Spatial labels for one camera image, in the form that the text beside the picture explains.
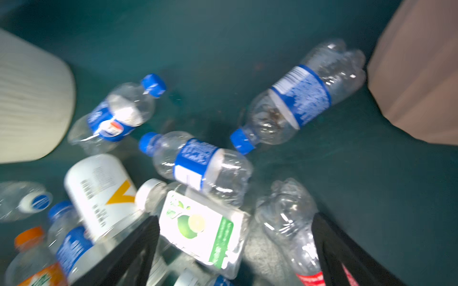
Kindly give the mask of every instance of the white container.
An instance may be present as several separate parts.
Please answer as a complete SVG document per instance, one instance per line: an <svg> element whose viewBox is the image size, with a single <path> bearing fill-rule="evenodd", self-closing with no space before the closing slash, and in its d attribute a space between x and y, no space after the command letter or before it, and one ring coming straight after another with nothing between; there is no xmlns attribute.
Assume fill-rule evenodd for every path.
<svg viewBox="0 0 458 286"><path fill-rule="evenodd" d="M64 185L93 242L110 230L115 236L142 214L134 203L137 189L113 155L79 161L68 170Z"/></svg>
<svg viewBox="0 0 458 286"><path fill-rule="evenodd" d="M0 29L0 163L50 153L64 137L74 108L68 65Z"/></svg>

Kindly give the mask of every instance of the clear plastic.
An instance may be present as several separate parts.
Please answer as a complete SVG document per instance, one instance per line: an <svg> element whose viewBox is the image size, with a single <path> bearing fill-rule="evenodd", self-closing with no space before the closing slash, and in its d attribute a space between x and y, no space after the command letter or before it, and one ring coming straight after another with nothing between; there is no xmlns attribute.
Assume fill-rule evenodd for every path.
<svg viewBox="0 0 458 286"><path fill-rule="evenodd" d="M300 62L319 76L331 96L331 105L361 88L366 80L366 73L362 70L364 63L364 54L357 49L347 51L341 39L319 44ZM252 101L247 122L241 129L251 145L256 146L258 143L282 144L299 128L279 96L267 89Z"/></svg>
<svg viewBox="0 0 458 286"><path fill-rule="evenodd" d="M59 217L55 218L48 230L48 238L46 242L53 255L56 255L68 232L80 225L82 225L80 218L76 210L73 208L63 214L59 214ZM97 263L100 262L111 251L111 249L112 243L108 246L103 245L102 243L96 243L88 249L75 262L70 270L67 276L69 285L73 284L76 280L92 269L92 267L97 265Z"/></svg>
<svg viewBox="0 0 458 286"><path fill-rule="evenodd" d="M17 286L36 273L57 263L54 255L43 242L35 238L19 248L20 253L13 259L5 272L5 285ZM64 280L58 286L66 286Z"/></svg>
<svg viewBox="0 0 458 286"><path fill-rule="evenodd" d="M128 126L137 127L153 115L154 97L141 84L124 83L115 88L106 98L114 118ZM87 124L89 114L78 119L68 134L71 145L79 145L88 155L107 153L118 145L94 134Z"/></svg>
<svg viewBox="0 0 458 286"><path fill-rule="evenodd" d="M236 220L240 220L240 225L241 227L239 228L237 233L233 233L233 235L237 235L239 237L237 245L234 247L229 247L226 251L226 256L228 257L228 263L226 265L223 265L222 268L217 268L213 264L209 263L208 261L201 261L199 260L199 257L193 255L192 253L189 253L186 251L186 247L183 245L178 245L175 244L173 240L170 240L169 242L173 244L175 247L178 249L181 249L183 252L191 255L195 259L199 260L200 263L203 265L206 265L211 271L213 272L218 272L224 277L228 277L230 279L233 279L237 276L237 273L240 268L240 264L242 261L242 251L245 246L245 241L247 239L248 235L248 224L250 222L250 215L242 212L236 208L232 207L226 207L224 205L220 205L216 202L213 202L209 200L207 197L202 195L201 193L195 191L192 188L187 187L186 185L180 184L178 182L173 182L170 183L169 185L166 185L165 183L158 184L156 187L154 187L145 203L145 211L147 213L150 213L151 215L158 216L160 215L162 211L162 207L164 206L164 201L166 198L166 195L169 191L175 191L179 194L185 195L186 197L192 199L193 201L204 205L208 207L209 209L221 214L223 217L229 219L232 222L235 222Z"/></svg>
<svg viewBox="0 0 458 286"><path fill-rule="evenodd" d="M291 268L301 276L321 272L316 246L311 232L316 203L296 180L272 184L272 194L259 199L256 220L265 234L283 253Z"/></svg>
<svg viewBox="0 0 458 286"><path fill-rule="evenodd" d="M191 138L194 137L187 132L173 131L152 140L153 164L161 176L174 179L175 160ZM208 164L201 192L214 201L240 207L248 190L253 165L239 152L221 150L220 156L214 155Z"/></svg>
<svg viewBox="0 0 458 286"><path fill-rule="evenodd" d="M44 195L48 198L47 205L52 201L52 195L46 188L35 182L2 182L0 183L0 222L19 221L44 210L46 206L37 208L33 198Z"/></svg>

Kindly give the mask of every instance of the yellow logo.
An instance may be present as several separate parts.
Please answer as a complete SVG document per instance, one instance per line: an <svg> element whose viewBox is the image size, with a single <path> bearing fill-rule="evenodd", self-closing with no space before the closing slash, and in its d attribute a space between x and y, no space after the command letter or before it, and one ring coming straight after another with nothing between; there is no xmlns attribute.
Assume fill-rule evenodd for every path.
<svg viewBox="0 0 458 286"><path fill-rule="evenodd" d="M126 180L119 189L113 194L113 196L107 201L106 205L110 204L122 204L122 203L133 203L135 202L135 196L125 195L127 190L131 187L131 183Z"/></svg>

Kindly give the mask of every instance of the orange bottle cap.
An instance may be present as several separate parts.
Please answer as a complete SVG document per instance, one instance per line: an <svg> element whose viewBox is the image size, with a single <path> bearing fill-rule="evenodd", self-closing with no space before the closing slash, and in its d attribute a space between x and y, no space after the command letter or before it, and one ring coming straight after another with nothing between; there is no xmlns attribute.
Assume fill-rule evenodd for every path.
<svg viewBox="0 0 458 286"><path fill-rule="evenodd" d="M44 238L44 231L41 227L31 228L16 236L16 238L14 239L14 247L19 248L23 244L36 238Z"/></svg>

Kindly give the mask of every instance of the blue bottle cap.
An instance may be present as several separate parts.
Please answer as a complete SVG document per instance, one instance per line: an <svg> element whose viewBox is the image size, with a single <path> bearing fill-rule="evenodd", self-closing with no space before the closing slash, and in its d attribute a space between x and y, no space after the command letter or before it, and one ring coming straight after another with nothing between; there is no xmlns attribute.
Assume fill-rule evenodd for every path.
<svg viewBox="0 0 458 286"><path fill-rule="evenodd" d="M250 143L248 138L246 137L245 133L241 128L238 128L234 133L231 134L230 140L232 144L237 149L238 152L242 153L242 155L246 155L250 153L255 147Z"/></svg>
<svg viewBox="0 0 458 286"><path fill-rule="evenodd" d="M167 87L158 75L149 74L142 79L142 86L149 94L159 98L165 92Z"/></svg>
<svg viewBox="0 0 458 286"><path fill-rule="evenodd" d="M69 210L73 210L73 205L69 200L64 200L60 203L55 204L52 208L50 208L48 212L48 219L50 222L54 222L58 219L62 214L65 214Z"/></svg>
<svg viewBox="0 0 458 286"><path fill-rule="evenodd" d="M154 144L162 135L156 132L148 132L140 138L138 148L146 155L152 157L154 153Z"/></svg>

